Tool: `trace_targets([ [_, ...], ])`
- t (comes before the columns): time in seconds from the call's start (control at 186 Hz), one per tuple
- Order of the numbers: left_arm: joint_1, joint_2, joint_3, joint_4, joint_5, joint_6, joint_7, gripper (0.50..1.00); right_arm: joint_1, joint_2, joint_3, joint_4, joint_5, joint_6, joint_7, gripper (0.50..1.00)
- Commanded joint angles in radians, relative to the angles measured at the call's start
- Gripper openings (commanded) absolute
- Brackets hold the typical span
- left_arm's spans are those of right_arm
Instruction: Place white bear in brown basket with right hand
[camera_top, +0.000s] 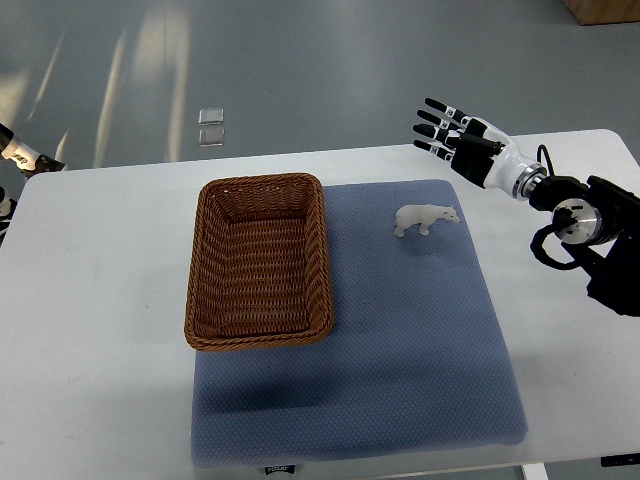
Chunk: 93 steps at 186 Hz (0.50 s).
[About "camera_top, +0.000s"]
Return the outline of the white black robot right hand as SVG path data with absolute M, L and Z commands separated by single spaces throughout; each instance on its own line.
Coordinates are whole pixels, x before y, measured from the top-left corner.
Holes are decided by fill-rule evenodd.
M 417 112 L 414 145 L 441 160 L 470 183 L 524 200 L 549 175 L 540 161 L 522 154 L 515 139 L 490 122 L 433 98 Z

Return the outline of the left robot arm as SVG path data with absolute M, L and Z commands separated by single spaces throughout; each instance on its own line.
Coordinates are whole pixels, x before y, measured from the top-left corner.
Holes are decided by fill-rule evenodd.
M 64 163 L 29 147 L 16 132 L 4 124 L 1 125 L 1 159 L 13 162 L 26 179 L 67 169 Z M 16 208 L 17 201 L 1 188 L 1 241 L 4 241 Z

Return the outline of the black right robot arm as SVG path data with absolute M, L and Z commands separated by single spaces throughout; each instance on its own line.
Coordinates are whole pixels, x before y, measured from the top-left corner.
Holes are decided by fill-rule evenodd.
M 560 271 L 582 269 L 587 296 L 619 315 L 639 315 L 639 198 L 614 183 L 590 176 L 585 183 L 558 176 L 547 147 L 537 158 L 549 175 L 528 187 L 529 205 L 549 211 L 530 249 L 542 264 Z

